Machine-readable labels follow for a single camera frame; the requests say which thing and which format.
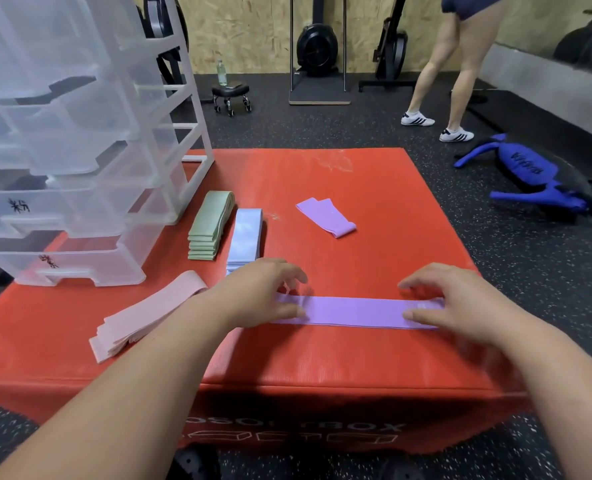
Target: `shoe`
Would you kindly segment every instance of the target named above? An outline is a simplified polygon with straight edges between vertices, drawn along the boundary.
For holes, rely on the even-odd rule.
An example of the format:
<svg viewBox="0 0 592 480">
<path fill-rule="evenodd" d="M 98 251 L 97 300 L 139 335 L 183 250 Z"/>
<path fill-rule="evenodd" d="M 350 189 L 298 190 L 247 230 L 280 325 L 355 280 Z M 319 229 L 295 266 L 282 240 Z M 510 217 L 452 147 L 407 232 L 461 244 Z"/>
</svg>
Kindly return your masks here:
<svg viewBox="0 0 592 480">
<path fill-rule="evenodd" d="M 465 131 L 463 128 L 458 128 L 455 131 L 449 131 L 445 128 L 441 133 L 443 143 L 463 143 L 471 139 L 474 139 L 474 134 L 471 131 Z"/>
<path fill-rule="evenodd" d="M 435 122 L 434 120 L 425 118 L 420 111 L 405 112 L 400 120 L 400 124 L 403 126 L 431 126 Z"/>
</svg>

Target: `purple resistance band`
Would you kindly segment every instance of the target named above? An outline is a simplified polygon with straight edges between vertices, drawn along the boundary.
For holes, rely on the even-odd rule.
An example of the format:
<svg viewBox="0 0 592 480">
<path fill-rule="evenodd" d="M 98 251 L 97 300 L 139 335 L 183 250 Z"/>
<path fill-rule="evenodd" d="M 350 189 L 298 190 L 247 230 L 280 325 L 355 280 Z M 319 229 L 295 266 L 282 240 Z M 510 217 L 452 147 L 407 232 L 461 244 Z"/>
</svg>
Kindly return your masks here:
<svg viewBox="0 0 592 480">
<path fill-rule="evenodd" d="M 444 299 L 336 298 L 332 296 L 293 296 L 278 293 L 281 303 L 295 303 L 307 312 L 304 318 L 278 320 L 275 323 L 344 325 L 373 328 L 436 328 L 405 320 L 402 313 L 414 308 L 442 310 Z"/>
<path fill-rule="evenodd" d="M 335 238 L 356 230 L 356 224 L 349 222 L 345 216 L 338 212 L 331 199 L 317 201 L 312 197 L 297 203 L 296 207 L 323 229 L 334 234 Z"/>
</svg>

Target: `shorts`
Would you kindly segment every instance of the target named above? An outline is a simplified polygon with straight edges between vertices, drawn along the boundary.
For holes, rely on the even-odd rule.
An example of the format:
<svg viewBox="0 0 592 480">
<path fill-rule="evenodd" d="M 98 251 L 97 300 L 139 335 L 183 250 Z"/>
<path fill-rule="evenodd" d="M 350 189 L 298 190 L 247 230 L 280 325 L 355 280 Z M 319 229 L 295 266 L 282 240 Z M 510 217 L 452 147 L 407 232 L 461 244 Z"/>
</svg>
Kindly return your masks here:
<svg viewBox="0 0 592 480">
<path fill-rule="evenodd" d="M 479 11 L 492 6 L 500 0 L 443 0 L 443 13 L 455 13 L 461 20 L 467 20 Z"/>
</svg>

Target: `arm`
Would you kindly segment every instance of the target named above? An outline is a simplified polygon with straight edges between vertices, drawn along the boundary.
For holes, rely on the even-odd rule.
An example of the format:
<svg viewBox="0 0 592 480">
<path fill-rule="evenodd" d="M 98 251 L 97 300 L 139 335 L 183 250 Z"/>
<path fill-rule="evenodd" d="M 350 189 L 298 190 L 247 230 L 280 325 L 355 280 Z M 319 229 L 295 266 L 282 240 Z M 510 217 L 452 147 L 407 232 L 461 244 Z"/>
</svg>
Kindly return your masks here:
<svg viewBox="0 0 592 480">
<path fill-rule="evenodd" d="M 276 304 L 297 266 L 261 259 L 188 299 L 0 466 L 0 479 L 163 479 L 207 364 L 236 326 L 304 311 Z"/>
<path fill-rule="evenodd" d="M 405 318 L 499 347 L 522 373 L 567 478 L 592 480 L 592 358 L 472 271 L 430 264 L 399 284 L 418 285 L 441 288 L 445 310 Z"/>
</svg>

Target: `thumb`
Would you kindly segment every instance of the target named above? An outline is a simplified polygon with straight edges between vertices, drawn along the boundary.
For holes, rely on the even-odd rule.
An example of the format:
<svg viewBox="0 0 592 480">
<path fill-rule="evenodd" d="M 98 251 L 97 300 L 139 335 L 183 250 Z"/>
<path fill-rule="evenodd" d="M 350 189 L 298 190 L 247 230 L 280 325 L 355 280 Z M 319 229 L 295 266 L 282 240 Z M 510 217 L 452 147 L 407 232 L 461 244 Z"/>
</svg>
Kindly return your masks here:
<svg viewBox="0 0 592 480">
<path fill-rule="evenodd" d="M 305 317 L 307 313 L 305 309 L 295 303 L 279 303 L 276 306 L 275 320 L 286 320 L 295 317 Z"/>
<path fill-rule="evenodd" d="M 415 308 L 403 312 L 405 320 L 422 323 L 424 325 L 433 325 L 441 328 L 452 328 L 452 321 L 445 310 L 427 310 L 424 308 Z"/>
</svg>

